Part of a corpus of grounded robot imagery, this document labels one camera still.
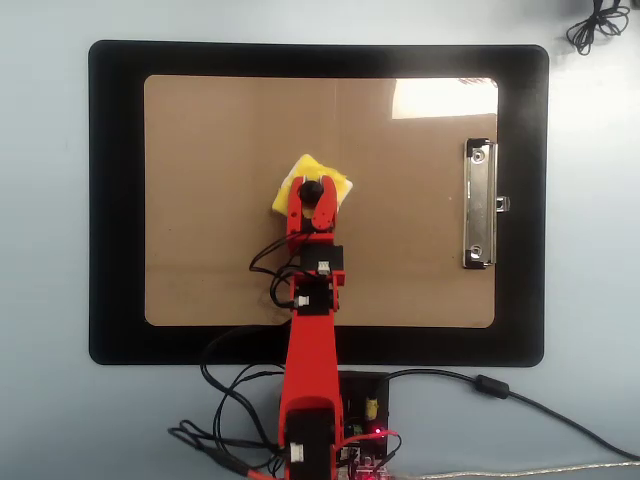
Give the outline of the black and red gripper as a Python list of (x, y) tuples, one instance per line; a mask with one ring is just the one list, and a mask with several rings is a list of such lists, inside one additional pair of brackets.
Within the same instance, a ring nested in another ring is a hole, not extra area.
[(322, 193), (315, 204), (311, 219), (312, 226), (316, 231), (301, 231), (304, 215), (299, 192), (304, 183), (304, 176), (295, 177), (289, 191), (287, 203), (288, 235), (284, 240), (290, 256), (293, 259), (298, 258), (298, 262), (289, 262), (287, 268), (311, 274), (343, 272), (345, 270), (344, 248), (334, 242), (335, 236), (332, 232), (327, 232), (333, 228), (338, 210), (336, 185), (330, 176), (321, 177)]

